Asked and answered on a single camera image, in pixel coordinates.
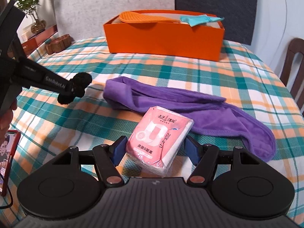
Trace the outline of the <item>person's left hand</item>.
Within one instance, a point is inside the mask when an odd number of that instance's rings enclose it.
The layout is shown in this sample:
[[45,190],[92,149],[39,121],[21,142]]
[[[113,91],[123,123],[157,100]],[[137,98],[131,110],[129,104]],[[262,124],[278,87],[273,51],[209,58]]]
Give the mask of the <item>person's left hand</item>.
[[5,140],[5,135],[9,129],[10,123],[13,119],[13,112],[17,109],[17,100],[15,99],[10,108],[1,116],[0,120],[0,144]]

